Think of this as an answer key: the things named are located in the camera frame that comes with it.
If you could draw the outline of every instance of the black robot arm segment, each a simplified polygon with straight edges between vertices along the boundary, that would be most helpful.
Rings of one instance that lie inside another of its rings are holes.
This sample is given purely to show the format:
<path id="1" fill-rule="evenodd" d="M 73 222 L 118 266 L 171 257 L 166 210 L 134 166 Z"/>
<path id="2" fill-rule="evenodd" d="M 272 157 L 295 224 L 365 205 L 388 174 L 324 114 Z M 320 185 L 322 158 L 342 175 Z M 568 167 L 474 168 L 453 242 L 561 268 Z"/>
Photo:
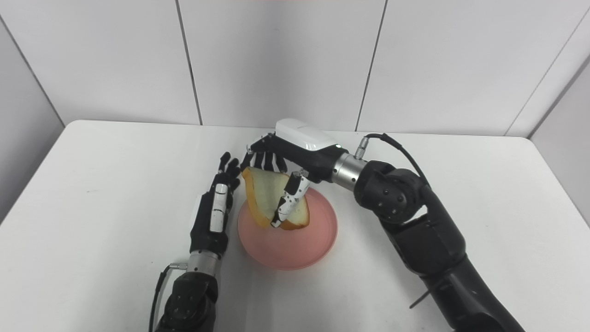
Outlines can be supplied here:
<path id="1" fill-rule="evenodd" d="M 379 217 L 406 267 L 422 279 L 456 332 L 524 332 L 469 261 L 461 232 L 421 177 L 371 161 L 355 199 Z M 422 205 L 427 213 L 409 221 Z"/>

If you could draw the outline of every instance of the white table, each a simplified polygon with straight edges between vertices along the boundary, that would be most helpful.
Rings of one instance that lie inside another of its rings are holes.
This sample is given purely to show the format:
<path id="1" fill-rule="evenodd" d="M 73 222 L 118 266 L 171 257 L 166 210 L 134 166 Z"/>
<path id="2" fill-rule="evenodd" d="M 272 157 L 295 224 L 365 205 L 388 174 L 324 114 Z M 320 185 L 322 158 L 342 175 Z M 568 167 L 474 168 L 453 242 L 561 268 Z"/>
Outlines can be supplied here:
<path id="1" fill-rule="evenodd" d="M 0 331 L 145 331 L 159 272 L 188 257 L 199 196 L 224 151 L 268 129 L 77 121 L 0 224 Z M 362 133 L 331 132 L 354 150 Z M 590 230 L 522 138 L 393 135 L 467 239 L 488 286 L 527 331 L 590 331 Z M 399 167 L 381 142 L 365 155 Z M 231 225 L 217 331 L 450 331 L 371 212 L 336 185 L 332 251 L 299 271 L 254 262 Z M 245 199 L 237 191 L 236 208 Z M 166 288 L 170 291 L 171 281 Z"/>

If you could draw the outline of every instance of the black cable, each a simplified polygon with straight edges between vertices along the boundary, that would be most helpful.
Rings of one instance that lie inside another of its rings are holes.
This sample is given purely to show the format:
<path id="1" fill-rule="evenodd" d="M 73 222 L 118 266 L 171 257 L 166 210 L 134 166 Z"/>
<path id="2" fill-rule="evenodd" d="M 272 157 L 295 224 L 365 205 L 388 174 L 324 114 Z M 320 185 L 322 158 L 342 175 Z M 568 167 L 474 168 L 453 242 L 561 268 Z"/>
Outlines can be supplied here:
<path id="1" fill-rule="evenodd" d="M 160 272 L 160 277 L 158 278 L 158 283 L 156 284 L 156 292 L 153 295 L 153 302 L 152 302 L 152 311 L 149 314 L 149 330 L 148 332 L 153 332 L 153 320 L 154 316 L 156 315 L 156 304 L 158 303 L 158 295 L 160 294 L 160 290 L 162 289 L 162 285 L 164 284 L 164 280 L 168 275 L 168 271 L 170 271 L 170 265 L 168 265 L 164 271 Z"/>
<path id="2" fill-rule="evenodd" d="M 424 180 L 424 183 L 426 185 L 430 186 L 430 183 L 426 179 L 426 175 L 424 175 L 424 172 L 422 172 L 422 169 L 420 168 L 420 166 L 418 166 L 418 163 L 416 162 L 416 160 L 414 160 L 414 158 L 412 157 L 412 155 L 409 154 L 409 152 L 398 141 L 394 140 L 393 137 L 387 135 L 386 133 L 383 133 L 383 134 L 367 134 L 365 137 L 367 137 L 367 138 L 379 138 L 381 141 L 384 141 L 387 144 L 390 144 L 392 147 L 394 147 L 397 150 L 399 150 L 408 159 L 408 161 L 410 162 L 410 164 L 412 164 L 412 166 L 414 167 L 414 169 L 416 170 L 416 172 L 418 173 L 418 175 L 422 178 L 422 180 Z"/>

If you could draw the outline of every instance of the cable connector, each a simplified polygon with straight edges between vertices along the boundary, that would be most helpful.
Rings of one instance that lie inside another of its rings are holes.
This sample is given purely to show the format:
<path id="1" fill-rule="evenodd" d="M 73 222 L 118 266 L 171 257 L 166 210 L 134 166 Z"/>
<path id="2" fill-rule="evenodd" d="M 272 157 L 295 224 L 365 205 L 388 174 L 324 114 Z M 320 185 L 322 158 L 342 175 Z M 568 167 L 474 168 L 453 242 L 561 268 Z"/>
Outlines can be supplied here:
<path id="1" fill-rule="evenodd" d="M 367 150 L 367 146 L 369 145 L 369 138 L 363 137 L 360 140 L 359 147 L 356 149 L 355 152 L 355 159 L 361 160 L 365 155 L 365 151 Z"/>
<path id="2" fill-rule="evenodd" d="M 170 263 L 168 267 L 173 270 L 186 270 L 188 269 L 188 263 Z"/>

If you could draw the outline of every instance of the silver metal cylinder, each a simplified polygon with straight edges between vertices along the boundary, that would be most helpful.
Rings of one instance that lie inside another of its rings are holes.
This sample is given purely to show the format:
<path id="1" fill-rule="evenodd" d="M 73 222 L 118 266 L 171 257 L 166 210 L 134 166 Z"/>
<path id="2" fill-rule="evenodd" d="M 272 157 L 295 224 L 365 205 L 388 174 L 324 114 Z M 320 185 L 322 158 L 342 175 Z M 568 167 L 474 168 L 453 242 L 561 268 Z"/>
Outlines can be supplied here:
<path id="1" fill-rule="evenodd" d="M 332 182 L 352 191 L 355 189 L 356 180 L 367 162 L 356 159 L 352 154 L 343 154 L 338 158 L 332 173 Z"/>
<path id="2" fill-rule="evenodd" d="M 215 276 L 220 263 L 221 261 L 216 253 L 207 250 L 196 250 L 191 252 L 186 271 L 201 272 L 210 276 Z"/>
<path id="3" fill-rule="evenodd" d="M 369 145 L 369 138 L 363 137 L 360 140 L 359 147 L 356 149 L 355 159 L 362 159 L 365 155 L 365 151 L 367 150 L 367 146 Z"/>

